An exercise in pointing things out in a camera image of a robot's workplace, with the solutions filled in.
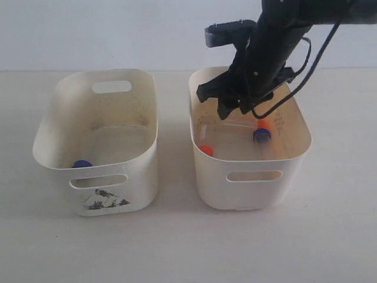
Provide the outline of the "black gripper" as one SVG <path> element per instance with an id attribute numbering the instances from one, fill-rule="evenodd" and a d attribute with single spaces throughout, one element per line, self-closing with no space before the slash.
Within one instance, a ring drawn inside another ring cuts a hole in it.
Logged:
<path id="1" fill-rule="evenodd" d="M 276 69 L 266 70 L 262 58 L 249 51 L 249 47 L 239 46 L 225 72 L 197 87 L 200 102 L 218 99 L 220 120 L 228 118 L 238 107 L 242 114 L 251 112 L 256 105 L 271 100 L 275 89 L 294 79 L 294 70 L 286 66 L 286 61 L 276 64 Z"/>

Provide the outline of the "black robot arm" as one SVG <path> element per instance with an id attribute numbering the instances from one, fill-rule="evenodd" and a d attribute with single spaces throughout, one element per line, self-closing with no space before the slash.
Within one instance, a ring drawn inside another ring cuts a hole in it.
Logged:
<path id="1" fill-rule="evenodd" d="M 373 25 L 376 1 L 262 1 L 257 21 L 238 20 L 213 24 L 204 30 L 209 48 L 234 45 L 235 57 L 229 68 L 200 84 L 196 95 L 203 103 L 217 99 L 217 113 L 224 120 L 239 109 L 263 119 L 293 97 L 313 74 L 326 47 L 340 25 Z M 306 33 L 315 25 L 332 25 L 309 72 L 299 86 L 267 112 L 255 108 L 273 98 L 273 92 L 292 82 L 302 71 L 286 67 L 286 61 Z"/>

